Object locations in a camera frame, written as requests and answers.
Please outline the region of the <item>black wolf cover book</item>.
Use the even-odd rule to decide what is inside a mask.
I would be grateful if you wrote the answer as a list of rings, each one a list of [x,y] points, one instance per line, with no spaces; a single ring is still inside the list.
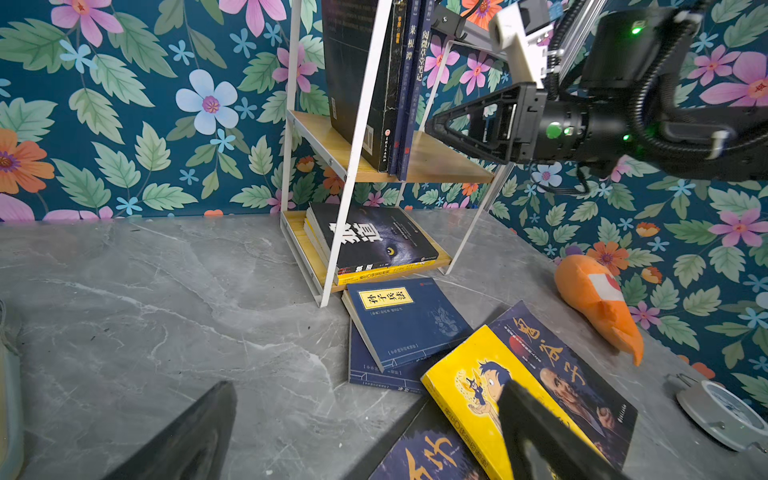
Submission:
[[[339,207],[313,203],[304,232],[324,263],[330,259]],[[439,252],[408,215],[398,208],[351,206],[342,228],[335,278],[437,260]]]

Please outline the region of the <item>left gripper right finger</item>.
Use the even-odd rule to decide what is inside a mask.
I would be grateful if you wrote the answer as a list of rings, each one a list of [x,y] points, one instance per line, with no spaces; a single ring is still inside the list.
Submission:
[[[498,401],[515,479],[624,479],[523,386],[511,381]]]

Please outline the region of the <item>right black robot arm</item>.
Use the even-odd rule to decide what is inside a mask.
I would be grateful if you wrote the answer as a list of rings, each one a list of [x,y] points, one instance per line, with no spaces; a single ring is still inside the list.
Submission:
[[[543,190],[546,167],[608,178],[624,160],[669,175],[742,182],[767,176],[767,63],[691,45],[708,3],[624,10],[603,17],[580,61],[593,1],[577,1],[547,45],[527,1],[489,22],[487,45],[515,82],[435,114],[427,132],[477,159],[527,167]]]

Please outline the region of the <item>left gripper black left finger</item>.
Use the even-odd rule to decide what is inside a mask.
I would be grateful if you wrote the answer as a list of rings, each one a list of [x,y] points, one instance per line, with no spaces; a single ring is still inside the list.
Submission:
[[[234,383],[216,383],[106,478],[220,478],[230,446],[236,409]]]

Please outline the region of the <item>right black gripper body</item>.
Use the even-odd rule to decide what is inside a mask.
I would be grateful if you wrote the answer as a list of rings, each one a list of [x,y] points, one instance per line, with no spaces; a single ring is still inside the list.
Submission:
[[[585,104],[550,101],[534,83],[506,89],[512,102],[506,159],[512,163],[575,160],[587,139],[589,113]]]

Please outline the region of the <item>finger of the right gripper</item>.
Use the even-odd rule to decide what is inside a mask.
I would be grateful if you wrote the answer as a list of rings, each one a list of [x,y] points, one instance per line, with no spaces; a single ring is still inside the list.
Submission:
[[[507,87],[435,114],[426,132],[467,157],[509,162],[516,88]]]

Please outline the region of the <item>yellow cartoon cover book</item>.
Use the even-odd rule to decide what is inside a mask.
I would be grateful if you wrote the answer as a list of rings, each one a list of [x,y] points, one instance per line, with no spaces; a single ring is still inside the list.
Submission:
[[[504,385],[520,384],[590,448],[595,445],[487,326],[433,365],[421,378],[428,393],[491,479],[511,479],[498,401]]]

